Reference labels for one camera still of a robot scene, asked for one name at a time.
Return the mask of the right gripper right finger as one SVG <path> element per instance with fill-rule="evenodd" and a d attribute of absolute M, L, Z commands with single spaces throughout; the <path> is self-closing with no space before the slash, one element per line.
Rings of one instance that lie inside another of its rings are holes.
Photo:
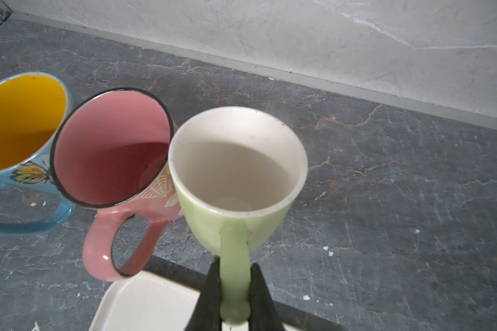
<path fill-rule="evenodd" d="M 249 303 L 249 331 L 285 331 L 267 288 L 262 270 L 257 263 L 251 266 Z"/>

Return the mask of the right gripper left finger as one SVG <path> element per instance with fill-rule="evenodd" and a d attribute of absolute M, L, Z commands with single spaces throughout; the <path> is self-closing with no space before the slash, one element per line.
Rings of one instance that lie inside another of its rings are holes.
<path fill-rule="evenodd" d="M 185 331 L 221 331 L 220 258 L 216 257 L 211 264 L 202 291 Z"/>

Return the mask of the light green mug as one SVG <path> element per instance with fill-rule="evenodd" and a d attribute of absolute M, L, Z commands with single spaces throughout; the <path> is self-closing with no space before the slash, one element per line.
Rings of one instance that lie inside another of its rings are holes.
<path fill-rule="evenodd" d="M 186 121 L 168 152 L 179 204 L 197 240 L 219 258 L 220 316 L 249 319 L 250 254 L 300 194 L 308 158 L 294 131 L 252 108 L 221 107 Z"/>

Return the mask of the pink cartoon mug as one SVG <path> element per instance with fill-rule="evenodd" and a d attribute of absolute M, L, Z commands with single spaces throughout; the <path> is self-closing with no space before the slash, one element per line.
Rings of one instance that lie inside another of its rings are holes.
<path fill-rule="evenodd" d="M 115 88 L 81 102 L 51 148 L 51 174 L 68 200 L 96 212 L 84 241 L 88 273 L 108 282 L 139 273 L 166 226 L 183 215 L 168 167 L 177 130 L 167 107 L 138 88 Z M 149 225 L 131 257 L 113 262 L 113 242 L 133 217 Z"/>

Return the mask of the blue mug yellow inside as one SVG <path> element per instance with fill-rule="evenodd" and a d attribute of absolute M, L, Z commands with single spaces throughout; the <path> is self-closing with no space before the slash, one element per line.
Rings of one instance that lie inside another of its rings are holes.
<path fill-rule="evenodd" d="M 81 101 L 72 88 L 48 73 L 19 73 L 0 81 L 0 192 L 27 187 L 60 199 L 43 219 L 0 223 L 0 236 L 45 233 L 76 210 L 55 185 L 50 153 L 59 126 Z"/>

